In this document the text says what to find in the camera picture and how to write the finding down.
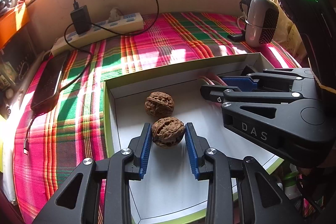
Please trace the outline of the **pink carabiner clip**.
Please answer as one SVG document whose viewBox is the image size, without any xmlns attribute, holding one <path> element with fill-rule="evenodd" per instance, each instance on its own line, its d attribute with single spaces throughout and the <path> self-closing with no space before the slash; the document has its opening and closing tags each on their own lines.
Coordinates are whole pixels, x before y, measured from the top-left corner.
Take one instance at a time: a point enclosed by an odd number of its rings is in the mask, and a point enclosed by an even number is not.
<svg viewBox="0 0 336 224">
<path fill-rule="evenodd" d="M 221 85 L 227 86 L 227 84 L 217 75 L 209 74 L 207 76 L 199 76 L 198 79 L 202 79 L 208 85 Z"/>
</svg>

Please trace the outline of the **orange tray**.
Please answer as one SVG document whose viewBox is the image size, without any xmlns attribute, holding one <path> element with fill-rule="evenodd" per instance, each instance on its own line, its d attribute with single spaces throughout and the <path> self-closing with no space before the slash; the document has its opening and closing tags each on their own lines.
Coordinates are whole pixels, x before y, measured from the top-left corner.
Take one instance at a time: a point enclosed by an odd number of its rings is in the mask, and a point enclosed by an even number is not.
<svg viewBox="0 0 336 224">
<path fill-rule="evenodd" d="M 25 2 L 21 2 L 1 17 L 0 46 L 3 48 L 7 42 L 28 22 L 29 13 Z"/>
</svg>

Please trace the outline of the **white portable heater fan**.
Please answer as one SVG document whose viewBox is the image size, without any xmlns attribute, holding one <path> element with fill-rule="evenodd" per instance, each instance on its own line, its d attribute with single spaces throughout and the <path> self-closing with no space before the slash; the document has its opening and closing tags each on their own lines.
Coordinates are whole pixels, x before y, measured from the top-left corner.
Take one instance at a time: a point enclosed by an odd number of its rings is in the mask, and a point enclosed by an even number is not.
<svg viewBox="0 0 336 224">
<path fill-rule="evenodd" d="M 245 27 L 242 35 L 250 47 L 257 48 L 272 42 L 276 31 L 279 10 L 271 0 L 241 0 Z"/>
</svg>

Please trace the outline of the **black smartphone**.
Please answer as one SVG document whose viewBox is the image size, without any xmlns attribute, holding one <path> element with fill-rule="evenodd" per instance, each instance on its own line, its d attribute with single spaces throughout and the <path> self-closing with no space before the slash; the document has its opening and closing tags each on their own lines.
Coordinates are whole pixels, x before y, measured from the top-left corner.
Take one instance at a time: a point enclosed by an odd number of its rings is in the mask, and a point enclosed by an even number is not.
<svg viewBox="0 0 336 224">
<path fill-rule="evenodd" d="M 70 51 L 65 51 L 46 63 L 30 105 L 36 117 L 48 113 L 56 106 L 69 57 Z"/>
</svg>

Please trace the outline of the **white power strip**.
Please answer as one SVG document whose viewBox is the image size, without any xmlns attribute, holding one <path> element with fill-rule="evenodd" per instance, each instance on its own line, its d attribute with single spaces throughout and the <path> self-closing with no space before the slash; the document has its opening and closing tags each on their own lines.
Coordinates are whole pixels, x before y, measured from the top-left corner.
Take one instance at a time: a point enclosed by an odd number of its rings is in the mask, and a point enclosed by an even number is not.
<svg viewBox="0 0 336 224">
<path fill-rule="evenodd" d="M 98 27 L 93 25 L 89 31 L 79 35 L 76 31 L 66 34 L 66 40 L 70 45 L 81 48 L 88 44 L 116 36 L 115 32 L 119 34 L 127 34 L 130 32 L 141 31 L 144 27 L 143 18 L 138 12 L 124 15 L 114 22 L 104 20 L 96 23 L 96 25 L 98 25 Z"/>
</svg>

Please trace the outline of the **plaid pink green bedsheet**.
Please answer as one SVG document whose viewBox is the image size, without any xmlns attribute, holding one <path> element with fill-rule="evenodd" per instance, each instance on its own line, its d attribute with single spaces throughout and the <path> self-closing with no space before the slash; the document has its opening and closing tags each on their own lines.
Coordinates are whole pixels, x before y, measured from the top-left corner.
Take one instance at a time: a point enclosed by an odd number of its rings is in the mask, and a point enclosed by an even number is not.
<svg viewBox="0 0 336 224">
<path fill-rule="evenodd" d="M 147 15 L 150 30 L 132 38 L 94 43 L 73 51 L 56 107 L 31 119 L 29 107 L 15 134 L 14 188 L 24 223 L 31 223 L 50 196 L 86 157 L 106 158 L 104 83 L 128 73 L 210 57 L 253 52 L 228 38 L 236 17 L 206 12 Z"/>
</svg>

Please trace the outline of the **black charger adapter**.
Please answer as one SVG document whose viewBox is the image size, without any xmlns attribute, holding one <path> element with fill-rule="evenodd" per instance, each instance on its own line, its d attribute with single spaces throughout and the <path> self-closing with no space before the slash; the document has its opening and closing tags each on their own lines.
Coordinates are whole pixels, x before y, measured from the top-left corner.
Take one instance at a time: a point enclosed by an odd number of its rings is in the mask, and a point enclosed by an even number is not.
<svg viewBox="0 0 336 224">
<path fill-rule="evenodd" d="M 72 23 L 78 35 L 90 30 L 92 27 L 91 18 L 89 16 L 86 5 L 79 6 L 77 2 L 73 4 L 74 10 L 70 13 Z"/>
</svg>

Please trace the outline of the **brown walnut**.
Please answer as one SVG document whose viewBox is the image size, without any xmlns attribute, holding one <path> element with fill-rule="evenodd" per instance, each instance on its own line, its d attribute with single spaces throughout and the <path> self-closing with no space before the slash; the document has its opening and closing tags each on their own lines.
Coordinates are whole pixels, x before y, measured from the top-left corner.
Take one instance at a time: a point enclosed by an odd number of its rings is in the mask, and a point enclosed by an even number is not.
<svg viewBox="0 0 336 224">
<path fill-rule="evenodd" d="M 174 147 L 184 134 L 184 123 L 175 117 L 161 118 L 151 126 L 152 141 L 161 148 Z"/>
<path fill-rule="evenodd" d="M 146 113 L 158 119 L 172 116 L 174 108 L 172 96 L 164 92 L 152 92 L 145 101 Z"/>
</svg>

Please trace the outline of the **green grey cardboard box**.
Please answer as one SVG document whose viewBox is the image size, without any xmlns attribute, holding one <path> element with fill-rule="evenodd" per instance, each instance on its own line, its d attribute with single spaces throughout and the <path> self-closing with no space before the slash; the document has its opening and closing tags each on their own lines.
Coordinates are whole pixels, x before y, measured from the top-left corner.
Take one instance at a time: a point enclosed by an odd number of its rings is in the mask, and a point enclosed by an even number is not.
<svg viewBox="0 0 336 224">
<path fill-rule="evenodd" d="M 173 117 L 191 123 L 198 136 L 226 156 L 254 157 L 272 173 L 282 163 L 278 156 L 240 137 L 223 125 L 219 103 L 205 100 L 200 88 L 206 75 L 238 76 L 250 65 L 257 71 L 272 64 L 260 53 L 200 59 L 152 68 L 106 80 L 105 137 L 110 155 L 127 148 L 131 139 L 151 135 L 156 119 L 145 101 L 153 92 L 169 94 Z M 208 182 L 195 178 L 186 134 L 174 133 L 175 145 L 151 144 L 146 173 L 130 182 L 131 216 L 135 223 L 190 223 L 206 214 Z"/>
</svg>

